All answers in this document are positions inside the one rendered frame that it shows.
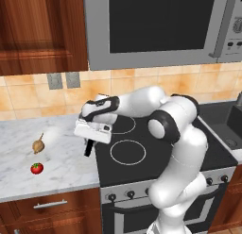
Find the red tomato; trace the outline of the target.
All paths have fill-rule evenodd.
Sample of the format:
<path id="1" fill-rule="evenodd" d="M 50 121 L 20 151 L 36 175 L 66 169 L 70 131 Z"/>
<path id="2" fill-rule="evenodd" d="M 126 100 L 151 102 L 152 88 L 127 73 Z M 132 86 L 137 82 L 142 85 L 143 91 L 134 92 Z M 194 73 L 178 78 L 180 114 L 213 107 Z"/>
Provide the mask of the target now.
<path id="1" fill-rule="evenodd" d="M 43 171 L 43 165 L 38 162 L 38 163 L 34 163 L 31 167 L 30 167 L 30 171 L 32 174 L 34 175 L 38 175 Z"/>

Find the grey wall socket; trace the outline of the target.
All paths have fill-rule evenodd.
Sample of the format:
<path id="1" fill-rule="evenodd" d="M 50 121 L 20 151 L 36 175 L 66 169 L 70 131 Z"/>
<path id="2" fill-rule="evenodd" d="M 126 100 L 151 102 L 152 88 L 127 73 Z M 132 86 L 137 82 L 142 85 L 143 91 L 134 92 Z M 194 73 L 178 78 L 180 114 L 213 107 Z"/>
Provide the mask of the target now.
<path id="1" fill-rule="evenodd" d="M 60 73 L 47 74 L 48 86 L 50 90 L 59 90 L 62 88 Z"/>
<path id="2" fill-rule="evenodd" d="M 68 89 L 80 87 L 79 72 L 68 72 L 65 74 Z"/>

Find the black oven door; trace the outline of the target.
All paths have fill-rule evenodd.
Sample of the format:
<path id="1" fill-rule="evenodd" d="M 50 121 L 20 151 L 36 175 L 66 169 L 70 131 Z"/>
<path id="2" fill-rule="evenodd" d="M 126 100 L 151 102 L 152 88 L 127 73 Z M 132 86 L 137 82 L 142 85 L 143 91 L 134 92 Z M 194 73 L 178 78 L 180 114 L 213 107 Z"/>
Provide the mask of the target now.
<path id="1" fill-rule="evenodd" d="M 149 188 L 151 183 L 152 180 L 100 189 L 103 234 L 146 234 L 147 228 L 158 216 L 158 209 L 154 207 L 139 212 L 120 214 L 114 213 L 110 207 L 133 208 L 150 205 L 151 202 L 145 189 Z M 208 232 L 227 188 L 226 184 L 220 185 L 224 188 L 221 193 L 205 202 L 195 200 L 196 202 L 185 213 L 184 223 L 192 234 L 206 234 Z M 203 194 L 213 192 L 218 187 L 219 185 L 208 186 Z M 128 191 L 135 191 L 132 199 L 127 197 Z M 108 195 L 111 193 L 116 195 L 114 202 L 108 199 Z"/>

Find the wooden base cupboard door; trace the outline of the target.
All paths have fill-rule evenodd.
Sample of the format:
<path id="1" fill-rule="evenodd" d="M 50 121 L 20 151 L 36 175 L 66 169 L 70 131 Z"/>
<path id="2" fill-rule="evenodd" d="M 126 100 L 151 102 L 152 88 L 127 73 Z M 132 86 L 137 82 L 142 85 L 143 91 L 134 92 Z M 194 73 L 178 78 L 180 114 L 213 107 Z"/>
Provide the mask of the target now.
<path id="1" fill-rule="evenodd" d="M 19 229 L 21 234 L 102 234 L 100 227 L 91 228 L 83 223 L 63 226 L 1 226 L 0 234 L 14 234 L 14 229 Z"/>

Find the black and steel stove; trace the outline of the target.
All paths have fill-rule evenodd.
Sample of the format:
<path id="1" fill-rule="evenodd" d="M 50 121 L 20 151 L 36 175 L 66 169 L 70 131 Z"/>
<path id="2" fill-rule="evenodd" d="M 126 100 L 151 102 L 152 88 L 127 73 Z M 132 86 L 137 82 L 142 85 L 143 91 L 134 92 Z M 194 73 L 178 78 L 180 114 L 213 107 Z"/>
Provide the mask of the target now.
<path id="1" fill-rule="evenodd" d="M 193 126 L 202 130 L 208 140 L 208 150 L 201 166 L 205 178 L 212 178 L 212 185 L 229 185 L 237 160 L 202 124 L 195 120 Z M 151 136 L 145 118 L 120 116 L 112 127 L 110 143 L 95 146 L 100 189 L 142 181 L 152 182 L 166 167 L 172 146 Z M 228 182 L 221 181 L 228 176 Z"/>

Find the dark grey sink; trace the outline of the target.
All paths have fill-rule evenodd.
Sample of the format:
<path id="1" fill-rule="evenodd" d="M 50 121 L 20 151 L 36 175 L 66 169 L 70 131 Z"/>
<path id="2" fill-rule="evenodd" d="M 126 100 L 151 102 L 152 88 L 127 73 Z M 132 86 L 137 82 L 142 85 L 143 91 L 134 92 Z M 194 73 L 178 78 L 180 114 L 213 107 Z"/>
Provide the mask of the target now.
<path id="1" fill-rule="evenodd" d="M 232 151 L 242 151 L 242 106 L 234 101 L 201 104 L 200 117 Z"/>

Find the wooden cupboard beside stove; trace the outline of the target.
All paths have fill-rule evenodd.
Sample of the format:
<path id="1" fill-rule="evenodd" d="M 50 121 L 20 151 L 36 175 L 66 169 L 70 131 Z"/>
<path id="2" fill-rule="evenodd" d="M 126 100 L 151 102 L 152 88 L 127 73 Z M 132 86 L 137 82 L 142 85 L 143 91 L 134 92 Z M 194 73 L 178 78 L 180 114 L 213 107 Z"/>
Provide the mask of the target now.
<path id="1" fill-rule="evenodd" d="M 235 171 L 209 232 L 242 226 L 242 172 Z"/>

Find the wooden drawer front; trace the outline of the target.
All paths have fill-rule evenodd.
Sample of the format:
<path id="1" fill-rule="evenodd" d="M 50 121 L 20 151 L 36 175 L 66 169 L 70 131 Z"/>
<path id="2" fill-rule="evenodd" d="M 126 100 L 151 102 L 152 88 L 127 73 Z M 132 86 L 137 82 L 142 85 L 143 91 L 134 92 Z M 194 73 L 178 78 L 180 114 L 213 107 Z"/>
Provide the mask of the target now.
<path id="1" fill-rule="evenodd" d="M 62 199 L 67 200 L 68 204 L 47 209 L 33 208 L 33 206 L 36 206 L 38 203 L 45 204 L 61 201 Z M 0 203 L 0 225 L 12 225 L 17 222 L 21 223 L 42 219 L 47 216 L 65 212 L 99 208 L 99 188 L 9 201 Z"/>

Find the brown onion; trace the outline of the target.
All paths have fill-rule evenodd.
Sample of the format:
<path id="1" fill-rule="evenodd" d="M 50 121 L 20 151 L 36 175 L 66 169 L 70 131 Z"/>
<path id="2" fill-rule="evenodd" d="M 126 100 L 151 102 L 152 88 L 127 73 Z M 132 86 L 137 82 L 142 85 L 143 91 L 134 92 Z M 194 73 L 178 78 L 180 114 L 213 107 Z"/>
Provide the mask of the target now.
<path id="1" fill-rule="evenodd" d="M 44 150 L 44 143 L 42 141 L 43 135 L 32 144 L 32 149 L 35 154 L 38 154 Z"/>

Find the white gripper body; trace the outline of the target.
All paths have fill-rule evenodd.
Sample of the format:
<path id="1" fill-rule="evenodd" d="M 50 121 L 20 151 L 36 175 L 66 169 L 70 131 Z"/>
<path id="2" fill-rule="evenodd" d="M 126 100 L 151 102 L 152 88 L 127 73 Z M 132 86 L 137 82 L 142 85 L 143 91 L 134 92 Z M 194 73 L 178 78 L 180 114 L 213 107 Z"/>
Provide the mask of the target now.
<path id="1" fill-rule="evenodd" d="M 87 123 L 85 120 L 76 120 L 74 134 L 95 142 L 110 143 L 112 127 L 101 123 Z"/>

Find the wooden wall cupboard door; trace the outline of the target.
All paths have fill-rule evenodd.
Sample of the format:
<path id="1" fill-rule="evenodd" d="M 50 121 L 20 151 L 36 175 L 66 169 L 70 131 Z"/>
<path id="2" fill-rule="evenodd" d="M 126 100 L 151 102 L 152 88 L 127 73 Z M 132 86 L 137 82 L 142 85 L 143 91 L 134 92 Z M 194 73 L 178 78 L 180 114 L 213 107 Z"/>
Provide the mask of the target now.
<path id="1" fill-rule="evenodd" d="M 0 75 L 88 69 L 83 0 L 0 0 Z"/>

